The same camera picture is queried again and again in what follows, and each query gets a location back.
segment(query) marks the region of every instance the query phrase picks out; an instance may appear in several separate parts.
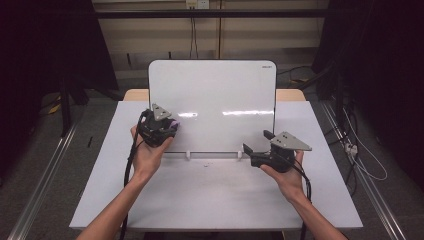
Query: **metal rail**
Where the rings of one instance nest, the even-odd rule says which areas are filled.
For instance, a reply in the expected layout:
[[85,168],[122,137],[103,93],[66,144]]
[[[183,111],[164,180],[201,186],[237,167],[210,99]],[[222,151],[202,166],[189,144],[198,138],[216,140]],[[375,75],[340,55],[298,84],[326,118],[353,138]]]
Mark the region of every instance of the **metal rail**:
[[43,176],[40,178],[40,181],[32,193],[30,200],[19,216],[18,221],[16,222],[12,232],[8,237],[8,240],[24,240],[27,237],[32,223],[34,222],[35,217],[37,216],[37,213],[47,194],[47,191],[53,182],[54,176],[59,169],[60,163],[65,156],[66,150],[72,141],[76,127],[82,118],[84,110],[85,107],[82,107],[82,111],[78,112],[79,114],[76,117],[74,123],[71,125],[68,133],[59,140],[58,146],[56,147],[56,150],[53,153],[53,156],[51,157],[46,170],[44,170]]
[[346,17],[359,14],[359,9],[283,9],[283,10],[98,10],[63,11],[41,10],[41,15],[61,17],[97,17],[99,19],[124,18],[325,18],[330,16]]
[[[337,123],[333,117],[335,116],[334,110],[330,105],[327,106],[326,103],[322,103],[321,106],[324,109],[324,113],[331,123],[331,126],[334,128],[338,139],[341,140],[343,135],[336,127]],[[351,164],[353,163],[354,159],[352,156],[349,157],[349,161]],[[362,168],[366,169],[360,158],[358,158],[357,164],[360,164]],[[396,216],[387,204],[383,195],[381,195],[372,178],[361,171],[357,165],[355,165],[355,171],[390,238],[393,240],[406,240],[407,237],[403,233]]]

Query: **black cable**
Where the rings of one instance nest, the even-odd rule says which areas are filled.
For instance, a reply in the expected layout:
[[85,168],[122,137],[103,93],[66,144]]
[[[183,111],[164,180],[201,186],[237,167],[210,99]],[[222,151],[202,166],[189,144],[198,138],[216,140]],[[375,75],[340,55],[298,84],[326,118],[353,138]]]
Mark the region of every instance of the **black cable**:
[[191,21],[191,43],[190,43],[190,59],[191,59],[191,52],[193,51],[193,35],[194,35],[193,18],[191,18],[190,21]]
[[293,71],[293,70],[296,70],[296,69],[299,69],[299,68],[311,68],[311,66],[299,66],[299,67],[294,67],[294,68],[292,68],[292,69],[289,69],[289,70],[286,70],[286,71],[283,71],[283,72],[277,73],[277,75],[281,75],[281,74],[284,74],[284,73],[288,73],[288,72],[290,72],[290,71]]
[[[348,116],[349,115],[352,115],[353,117],[354,117],[354,119],[355,119],[355,125],[356,125],[356,130],[355,130],[355,132],[357,132],[357,119],[356,119],[356,115],[352,112],[353,110],[352,110],[352,108],[349,108],[349,112],[348,112]],[[329,130],[329,131],[327,131],[325,134],[324,134],[324,136],[326,136],[326,135],[328,135],[331,131],[333,131],[333,130],[336,130],[336,129],[339,129],[339,130],[342,130],[342,129],[340,129],[340,127],[339,126],[335,126],[334,128],[332,128],[331,130]],[[346,130],[346,132],[343,132],[343,131],[340,131],[341,133],[342,133],[342,138],[341,139],[339,139],[339,140],[336,140],[336,141],[333,141],[333,142],[330,142],[330,143],[328,143],[328,146],[331,146],[331,145],[333,145],[333,144],[336,144],[336,143],[338,143],[338,142],[341,142],[341,141],[343,141],[342,143],[344,143],[344,140],[349,136],[349,134],[351,133],[351,131],[352,131],[352,129],[351,129],[351,126],[350,125],[348,125],[348,128],[347,128],[347,130]],[[355,145],[356,146],[358,146],[358,140],[356,139],[356,141],[355,141]]]
[[[286,159],[285,157],[279,155],[278,153],[276,153],[277,156],[279,156],[280,158],[282,158],[284,161],[286,161],[287,163],[289,163],[293,169],[295,169],[304,179],[305,179],[305,183],[306,183],[306,198],[308,198],[309,202],[312,203],[311,198],[312,198],[312,186],[311,186],[311,182],[309,181],[309,178],[306,176],[305,170],[302,167],[302,164],[300,164],[296,159],[294,159],[297,164],[299,164],[300,169],[296,166],[296,164],[291,163],[288,159]],[[306,224],[305,221],[302,222],[302,228],[300,229],[300,239],[304,240],[305,239],[305,235],[306,235]]]
[[[131,166],[132,166],[132,163],[133,163],[133,160],[134,160],[134,156],[137,152],[137,148],[144,142],[144,140],[143,140],[139,144],[137,144],[137,138],[138,138],[138,134],[140,132],[139,126],[140,126],[140,124],[137,124],[137,128],[136,128],[135,135],[134,135],[134,138],[133,138],[133,143],[131,145],[130,155],[128,156],[127,166],[125,167],[124,187],[127,186],[127,184],[128,184],[129,177],[130,177],[130,170],[131,170]],[[125,219],[122,222],[121,233],[119,235],[120,240],[123,240],[125,238],[125,232],[127,231],[127,223],[128,223],[128,214],[127,214],[127,216],[125,216]]]
[[287,89],[290,89],[290,87],[291,87],[291,72],[292,71],[293,71],[293,69],[289,71],[289,84],[286,87]]
[[332,131],[337,130],[337,129],[339,129],[339,127],[338,127],[338,126],[333,127],[332,129],[330,129],[330,130],[326,131],[326,132],[324,133],[324,136],[327,136],[327,135],[328,135],[328,134],[330,134]]
[[[354,126],[355,126],[355,133],[356,133],[356,135],[358,135],[358,132],[359,132],[358,119],[356,118],[355,113],[353,113],[353,107],[348,108],[347,116],[349,117],[349,119],[350,119],[351,116],[353,117],[353,121],[355,123],[354,124]],[[350,168],[349,168],[348,175],[347,175],[347,177],[345,179],[345,185],[348,186],[348,182],[349,182],[350,176],[353,173],[353,176],[354,176],[354,179],[355,180],[354,180],[354,187],[353,187],[352,193],[350,193],[350,196],[351,197],[356,193],[356,189],[357,189],[357,185],[358,185],[357,178],[356,178],[356,172],[354,170],[354,167],[356,165],[356,162],[358,161],[358,158],[359,158],[359,144],[358,144],[358,138],[356,136],[355,136],[355,142],[354,142],[354,144],[356,145],[356,155],[354,157],[355,159],[354,159],[354,162],[353,163],[351,161],[349,161]]]
[[193,29],[194,29],[194,46],[196,47],[196,59],[199,59],[199,52],[197,51],[197,30],[196,30],[196,19],[193,19]]

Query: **floor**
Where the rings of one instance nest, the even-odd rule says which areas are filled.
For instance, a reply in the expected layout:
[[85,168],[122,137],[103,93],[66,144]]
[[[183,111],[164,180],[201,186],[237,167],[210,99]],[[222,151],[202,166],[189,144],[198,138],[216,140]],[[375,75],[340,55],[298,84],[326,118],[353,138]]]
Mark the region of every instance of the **floor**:
[[[278,75],[279,88],[296,87],[297,82],[310,78],[309,69],[297,69]],[[145,84],[146,79],[126,79],[121,81],[121,91]],[[41,199],[37,213],[24,234],[26,239],[73,239],[78,230],[68,227],[73,212],[78,204],[85,183],[96,161],[103,139],[113,117],[116,102],[105,98],[95,91],[87,90],[90,101],[87,106],[72,105],[73,116],[82,113],[81,121],[72,137],[72,141],[60,164],[57,166],[53,181],[46,186],[48,191]],[[337,140],[333,126],[326,115],[323,103],[331,106],[331,101],[320,101],[316,97],[314,87],[304,91],[310,101],[323,133],[329,143]],[[55,96],[46,96],[45,101]],[[360,107],[355,109],[358,119],[359,138],[364,145],[381,161],[388,176],[384,181],[374,180],[380,194],[392,211],[404,239],[421,239],[424,236],[424,194],[421,189],[398,167],[390,151],[379,144],[378,136],[361,113]],[[60,112],[46,114],[40,112],[40,118],[32,133],[31,139],[23,147],[19,161],[4,179],[0,188],[0,239],[6,239],[19,220],[39,179],[49,165],[59,143],[61,133]],[[360,146],[360,158],[370,174],[384,176],[381,166]],[[330,150],[336,160],[342,176],[347,177],[350,162],[346,158],[343,147],[336,142],[330,144]],[[352,175],[347,187],[363,221],[364,227],[343,231],[350,239],[396,239],[389,236],[382,223],[382,216],[370,198],[365,182],[359,177],[360,172]],[[287,231],[285,239],[298,239],[299,231]],[[127,239],[142,239],[143,233],[130,232]],[[165,239],[273,239],[270,233],[220,233],[193,234],[169,233]]]

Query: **finger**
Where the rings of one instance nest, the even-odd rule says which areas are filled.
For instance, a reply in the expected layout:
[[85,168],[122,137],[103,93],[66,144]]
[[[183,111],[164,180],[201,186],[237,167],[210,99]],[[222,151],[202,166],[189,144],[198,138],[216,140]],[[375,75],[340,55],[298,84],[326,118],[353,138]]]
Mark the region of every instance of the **finger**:
[[136,144],[137,144],[137,145],[138,145],[138,144],[140,144],[140,143],[143,141],[143,138],[141,137],[141,135],[140,135],[140,134],[138,134],[138,136],[135,136],[135,134],[136,134],[136,132],[137,132],[137,125],[133,126],[133,127],[130,129],[130,131],[131,131],[131,136],[132,136],[132,138],[133,138],[133,139],[137,137],[137,142],[136,142]]
[[262,164],[260,169],[262,169],[262,171],[264,171],[266,174],[268,174],[270,177],[274,178],[274,180],[277,180],[278,177],[278,172],[274,170],[274,168]]
[[302,165],[304,152],[302,150],[296,150],[295,152],[296,152],[296,157],[295,157],[296,161],[298,161],[299,164]]
[[135,125],[135,126],[133,126],[131,129],[130,129],[130,131],[131,131],[131,136],[135,136],[135,132],[137,131],[137,125]]
[[158,148],[161,150],[161,151],[165,151],[170,145],[171,145],[171,143],[172,143],[172,141],[174,140],[174,138],[173,137],[168,137],[163,143],[162,143],[162,145],[160,145]]

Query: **black clamp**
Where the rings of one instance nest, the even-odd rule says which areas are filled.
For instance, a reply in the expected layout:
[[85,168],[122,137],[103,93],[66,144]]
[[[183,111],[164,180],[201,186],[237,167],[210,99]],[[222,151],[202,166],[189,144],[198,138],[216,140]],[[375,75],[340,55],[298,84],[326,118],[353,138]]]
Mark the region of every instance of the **black clamp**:
[[169,118],[171,113],[157,104],[152,104],[152,109],[141,113],[137,129],[144,142],[150,147],[158,147],[168,137],[175,137],[179,122]]
[[284,173],[294,166],[294,150],[312,151],[311,147],[288,132],[282,132],[275,136],[270,131],[264,130],[264,136],[271,143],[271,150],[268,152],[253,152],[249,146],[243,144],[244,153],[250,157],[252,167],[260,167],[265,164],[277,172]]

